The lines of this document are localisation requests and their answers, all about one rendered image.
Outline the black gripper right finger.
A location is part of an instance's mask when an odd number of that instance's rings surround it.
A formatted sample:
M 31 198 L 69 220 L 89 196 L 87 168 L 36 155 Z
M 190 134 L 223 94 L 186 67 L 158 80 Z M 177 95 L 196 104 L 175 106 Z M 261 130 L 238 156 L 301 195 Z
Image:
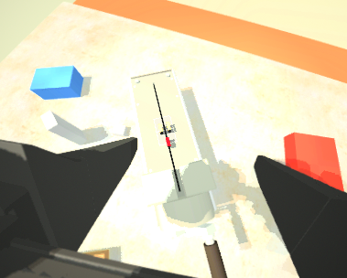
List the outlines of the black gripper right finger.
M 347 278 L 347 193 L 258 155 L 254 171 L 299 278 Z

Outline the blue rectangular block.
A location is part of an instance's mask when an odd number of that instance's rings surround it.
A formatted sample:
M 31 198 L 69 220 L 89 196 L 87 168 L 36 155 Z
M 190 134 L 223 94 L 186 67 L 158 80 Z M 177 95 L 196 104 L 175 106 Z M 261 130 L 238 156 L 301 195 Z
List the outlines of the blue rectangular block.
M 36 69 L 30 90 L 43 100 L 80 98 L 82 82 L 75 66 Z

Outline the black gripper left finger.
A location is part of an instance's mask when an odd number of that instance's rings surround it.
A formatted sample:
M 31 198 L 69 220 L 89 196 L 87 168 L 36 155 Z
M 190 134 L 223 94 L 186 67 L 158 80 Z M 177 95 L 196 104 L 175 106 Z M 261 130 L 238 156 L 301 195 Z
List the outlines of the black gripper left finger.
M 0 181 L 27 189 L 50 246 L 77 251 L 136 151 L 136 137 L 60 154 L 0 139 Z

